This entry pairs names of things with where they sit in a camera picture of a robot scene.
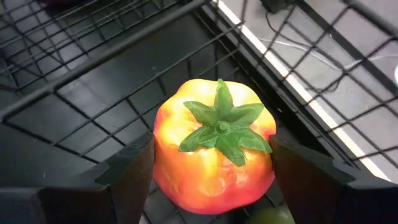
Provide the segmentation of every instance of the white floor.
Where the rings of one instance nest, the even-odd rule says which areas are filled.
[[[241,15],[241,8],[243,0],[223,0],[223,2],[230,8],[238,17]],[[338,1],[332,0],[306,0],[321,16],[328,22],[332,21],[336,15],[341,11],[343,5]],[[371,0],[363,0],[368,6],[371,6],[375,12],[380,13],[389,22],[398,26],[398,14],[393,10],[398,6],[395,0],[383,0],[375,3]],[[267,40],[271,40],[274,32],[266,23],[266,10],[262,6],[260,0],[248,0],[248,8],[246,13],[246,26],[259,39],[263,41],[265,46],[268,46]],[[278,29],[281,22],[287,15],[287,11],[279,12],[278,14],[269,14],[271,25]],[[300,9],[295,9],[289,21],[297,26],[304,34],[306,34],[312,41],[315,41],[321,34],[322,30],[309,17],[305,15]],[[369,22],[360,18],[355,12],[348,12],[335,26],[338,32],[346,37],[359,51],[364,55],[368,54],[373,48],[377,47],[381,42],[387,39],[387,36],[381,31],[373,27]],[[291,28],[286,27],[282,33],[291,39],[299,41],[304,44],[304,41]],[[288,40],[278,37],[279,43],[272,48],[280,54],[290,65],[294,65],[297,60],[304,54],[302,49],[292,47],[292,43]],[[330,36],[326,36],[320,43],[319,48],[330,54],[333,58],[339,60],[346,68],[355,63],[347,52],[344,51]],[[398,45],[390,43],[386,48],[382,49],[375,57],[373,63],[375,66],[384,72],[391,80],[394,79],[394,70],[398,64]],[[308,81],[311,85],[317,88],[323,88],[339,77],[341,71],[338,68],[321,62],[315,58],[318,56],[321,60],[325,58],[314,53],[309,55],[298,67],[297,71]],[[353,70],[353,76],[366,85],[378,98],[382,101],[391,101],[388,105],[395,111],[398,111],[398,99],[396,96],[387,91],[380,83],[378,83],[364,68],[358,67]],[[306,84],[294,74],[297,80],[306,88]],[[350,78],[342,79],[339,87],[333,93],[325,93],[325,98],[337,107],[338,111],[342,112],[347,118],[353,118],[356,115],[363,113],[373,106],[380,104],[374,97],[366,93],[360,86],[355,84]],[[336,124],[344,121],[333,109],[331,109],[322,99],[318,99],[317,103],[333,118]],[[398,147],[398,119],[387,109],[376,109],[366,116],[360,117],[353,121],[353,124],[365,133],[375,145],[381,149],[389,147]],[[368,154],[375,152],[375,148],[370,145],[365,138],[360,136],[350,126],[343,126],[342,131],[346,133],[350,139],[355,142],[357,147],[354,150],[356,155]],[[387,152],[394,161],[398,162],[398,148]],[[376,165],[382,172],[379,176],[398,182],[398,170],[382,155],[376,155],[371,158],[371,161],[363,161],[371,170]]]

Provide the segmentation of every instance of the cable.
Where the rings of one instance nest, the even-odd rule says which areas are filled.
[[[269,21],[269,18],[268,18],[268,13],[269,13],[269,12],[266,11],[266,21],[267,21],[267,24],[268,24],[269,28],[270,28],[272,31],[274,31],[277,35],[283,37],[284,39],[288,40],[289,42],[291,42],[291,43],[293,43],[293,44],[291,44],[291,43],[286,43],[286,42],[282,42],[282,41],[278,41],[278,40],[275,40],[274,43],[280,44],[280,45],[285,45],[285,46],[288,46],[288,47],[293,47],[293,48],[295,48],[295,49],[302,50],[302,51],[304,51],[304,52],[307,52],[307,51],[312,47],[311,45],[303,44],[303,43],[300,43],[300,42],[298,42],[298,41],[296,41],[296,40],[292,40],[291,38],[285,36],[284,34],[281,34],[280,32],[278,33],[278,31],[275,30],[275,29],[273,28],[273,26],[271,25],[271,23],[270,23],[270,21]],[[269,40],[269,39],[263,39],[263,38],[258,38],[258,39],[259,39],[260,41],[263,41],[263,42],[272,42],[272,41]],[[325,55],[323,55],[316,47],[314,48],[314,52],[310,52],[310,55],[311,55],[312,57],[316,58],[317,60],[319,60],[320,62],[324,63],[325,65],[329,66],[330,68],[332,68],[332,69],[334,69],[334,70],[337,70],[337,71],[339,71],[339,72],[344,72],[345,70],[349,70],[349,69],[351,69],[351,68],[357,66],[357,64],[360,63],[360,62],[362,61],[362,59],[361,59],[361,60],[355,60],[354,62],[352,62],[352,63],[350,63],[350,64],[348,64],[348,65],[345,65],[345,66],[343,67],[343,69],[340,69],[340,68],[336,67],[335,65],[333,65],[333,64],[330,62],[330,60],[328,60],[328,59],[325,57]],[[398,54],[376,55],[376,56],[373,56],[373,57],[369,57],[368,60],[369,60],[369,61],[374,61],[374,60],[380,60],[380,59],[389,58],[389,57],[398,57]],[[337,78],[335,81],[333,81],[333,82],[335,82],[335,83],[334,83],[332,86],[329,86],[327,89],[324,89],[324,88],[315,88],[315,87],[311,86],[310,88],[306,88],[306,90],[315,90],[315,91],[320,91],[320,92],[323,92],[323,93],[333,93],[334,91],[337,90],[337,88],[338,88],[338,86],[340,85],[340,82],[342,81],[343,77],[344,77],[344,75],[342,75],[342,76],[340,76],[339,78]]]

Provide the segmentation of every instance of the fake tomato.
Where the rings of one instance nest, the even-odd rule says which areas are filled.
[[[179,207],[219,214],[258,200],[274,180],[276,125],[248,86],[190,80],[158,110],[154,179]]]

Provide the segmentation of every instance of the white cable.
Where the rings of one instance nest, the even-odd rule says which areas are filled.
[[[396,78],[396,85],[398,86],[398,65],[396,66],[396,70],[394,71],[394,76]]]
[[[258,39],[263,41],[263,42],[271,42],[271,40],[268,40],[268,39],[263,39],[263,38],[258,38]],[[297,45],[297,44],[290,44],[290,43],[286,43],[286,42],[282,42],[282,41],[278,41],[278,40],[275,40],[275,43],[280,44],[280,45],[293,47],[295,49],[299,49],[299,50],[302,50],[304,52],[308,51],[309,48],[310,48],[310,46],[308,46],[308,48],[306,49],[305,47],[302,47],[302,46]],[[337,70],[337,71],[341,71],[340,68],[338,68],[335,65],[333,65],[327,58],[324,58],[324,56],[322,54],[315,53],[315,52],[310,52],[310,55],[312,55],[312,57],[316,58],[317,60],[319,60],[320,62],[324,63],[325,65],[329,66],[330,68],[332,68],[334,70]],[[398,57],[398,54],[377,55],[377,56],[369,57],[368,60],[369,61],[374,61],[374,60],[380,60],[380,59],[389,58],[389,57]],[[353,68],[357,63],[359,63],[361,61],[362,60],[355,60],[354,62],[344,66],[344,69],[345,70],[349,70],[349,69]]]

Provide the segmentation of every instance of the green calyx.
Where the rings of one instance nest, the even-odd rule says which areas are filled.
[[[261,114],[264,105],[253,103],[235,107],[223,80],[218,80],[214,106],[197,101],[186,101],[184,105],[202,127],[188,135],[178,151],[193,152],[198,147],[216,147],[238,167],[245,165],[241,147],[272,152],[268,142],[249,127]]]

